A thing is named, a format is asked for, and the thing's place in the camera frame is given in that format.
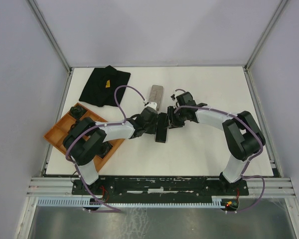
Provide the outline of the black rectangular case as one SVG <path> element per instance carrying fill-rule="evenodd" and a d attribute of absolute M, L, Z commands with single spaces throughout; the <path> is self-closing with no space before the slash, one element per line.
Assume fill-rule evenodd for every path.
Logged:
<path fill-rule="evenodd" d="M 159 143 L 166 143 L 167 129 L 168 129 L 168 114 L 160 113 L 156 125 L 155 141 Z"/>

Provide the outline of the grey glasses case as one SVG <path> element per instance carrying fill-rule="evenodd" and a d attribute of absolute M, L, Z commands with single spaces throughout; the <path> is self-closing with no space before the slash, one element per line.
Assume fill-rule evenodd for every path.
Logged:
<path fill-rule="evenodd" d="M 149 93 L 149 99 L 148 102 L 156 102 L 157 103 L 157 110 L 160 110 L 162 98 L 163 98 L 163 91 L 164 88 L 161 85 L 152 85 L 150 93 Z"/>

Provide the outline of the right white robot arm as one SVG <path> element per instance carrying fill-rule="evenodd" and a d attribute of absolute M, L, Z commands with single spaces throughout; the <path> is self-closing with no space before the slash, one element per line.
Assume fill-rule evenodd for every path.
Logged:
<path fill-rule="evenodd" d="M 171 99 L 173 106 L 167 108 L 169 128 L 180 128 L 191 121 L 224 132 L 230 158 L 219 175 L 218 184 L 223 194 L 230 195 L 244 178 L 251 160 L 263 152 L 266 144 L 252 114 L 248 111 L 227 113 L 205 103 L 197 104 L 192 94 L 183 89 L 176 89 Z"/>

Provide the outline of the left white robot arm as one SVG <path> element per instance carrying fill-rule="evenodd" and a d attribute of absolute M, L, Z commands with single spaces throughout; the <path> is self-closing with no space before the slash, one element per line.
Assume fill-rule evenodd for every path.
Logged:
<path fill-rule="evenodd" d="M 151 107 L 145 107 L 134 118 L 119 122 L 99 122 L 90 117 L 79 121 L 63 140 L 66 159 L 72 161 L 81 176 L 83 189 L 89 194 L 100 190 L 98 170 L 94 157 L 104 153 L 107 142 L 117 139 L 134 139 L 153 129 L 158 113 Z"/>

